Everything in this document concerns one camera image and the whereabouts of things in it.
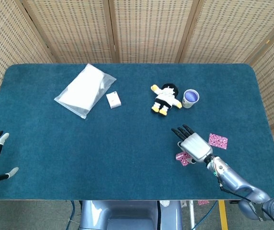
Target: floor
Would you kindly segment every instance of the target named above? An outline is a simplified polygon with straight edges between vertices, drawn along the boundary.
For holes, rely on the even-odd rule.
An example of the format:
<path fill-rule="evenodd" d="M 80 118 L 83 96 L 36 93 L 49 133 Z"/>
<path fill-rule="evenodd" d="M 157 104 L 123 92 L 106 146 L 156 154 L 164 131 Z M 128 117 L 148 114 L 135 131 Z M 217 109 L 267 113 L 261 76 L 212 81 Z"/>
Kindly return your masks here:
<path fill-rule="evenodd" d="M 199 206 L 194 202 L 195 221 L 209 211 L 214 201 L 210 204 Z M 80 221 L 80 205 L 75 201 L 76 212 L 70 224 L 70 230 L 77 230 Z M 67 226 L 72 211 L 70 201 L 0 201 L 0 229 L 6 230 L 64 230 Z M 258 222 L 245 218 L 237 205 L 226 201 L 228 229 L 230 230 L 274 230 L 272 221 Z M 189 209 L 182 208 L 183 230 L 190 229 Z M 198 230 L 220 230 L 219 207 L 197 228 Z"/>

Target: paper cup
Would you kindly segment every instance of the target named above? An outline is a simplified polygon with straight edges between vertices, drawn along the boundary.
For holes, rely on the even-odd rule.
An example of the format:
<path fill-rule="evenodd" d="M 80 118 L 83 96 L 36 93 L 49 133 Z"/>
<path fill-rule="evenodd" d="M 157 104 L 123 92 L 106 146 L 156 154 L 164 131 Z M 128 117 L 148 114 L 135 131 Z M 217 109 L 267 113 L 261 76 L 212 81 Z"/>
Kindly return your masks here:
<path fill-rule="evenodd" d="M 198 102 L 200 96 L 195 90 L 186 90 L 184 92 L 182 105 L 184 108 L 190 108 L 194 103 Z"/>

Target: white box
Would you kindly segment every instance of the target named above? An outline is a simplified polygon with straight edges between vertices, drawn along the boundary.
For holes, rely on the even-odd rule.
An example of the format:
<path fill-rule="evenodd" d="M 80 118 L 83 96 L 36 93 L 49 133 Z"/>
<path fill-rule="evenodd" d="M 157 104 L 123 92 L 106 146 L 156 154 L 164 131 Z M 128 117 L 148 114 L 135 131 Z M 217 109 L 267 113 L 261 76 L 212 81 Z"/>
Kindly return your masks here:
<path fill-rule="evenodd" d="M 116 108 L 121 105 L 120 98 L 116 91 L 107 94 L 106 97 L 107 97 L 107 100 L 108 100 L 108 103 L 109 103 L 111 109 Z"/>

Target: pink patterned card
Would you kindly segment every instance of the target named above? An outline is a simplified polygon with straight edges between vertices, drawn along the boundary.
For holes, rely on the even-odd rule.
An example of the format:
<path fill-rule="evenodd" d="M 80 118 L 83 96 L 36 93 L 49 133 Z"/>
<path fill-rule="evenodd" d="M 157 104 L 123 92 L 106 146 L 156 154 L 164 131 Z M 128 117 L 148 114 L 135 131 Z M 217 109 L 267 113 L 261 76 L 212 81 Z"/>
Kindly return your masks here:
<path fill-rule="evenodd" d="M 215 147 L 226 150 L 228 146 L 228 139 L 225 137 L 210 133 L 208 143 L 211 146 L 215 146 Z"/>
<path fill-rule="evenodd" d="M 198 200 L 198 205 L 206 205 L 209 204 L 208 200 Z"/>
<path fill-rule="evenodd" d="M 190 164 L 192 157 L 187 152 L 180 152 L 175 155 L 175 159 L 180 161 L 183 166 Z"/>

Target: plastic bag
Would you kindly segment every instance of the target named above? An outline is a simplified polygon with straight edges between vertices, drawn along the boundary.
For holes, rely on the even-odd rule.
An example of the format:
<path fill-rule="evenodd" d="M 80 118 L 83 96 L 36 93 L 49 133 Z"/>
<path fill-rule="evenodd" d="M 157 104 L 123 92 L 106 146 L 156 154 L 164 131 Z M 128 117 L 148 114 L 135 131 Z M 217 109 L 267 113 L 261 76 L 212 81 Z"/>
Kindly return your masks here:
<path fill-rule="evenodd" d="M 111 75 L 87 64 L 54 100 L 85 119 L 115 80 Z"/>

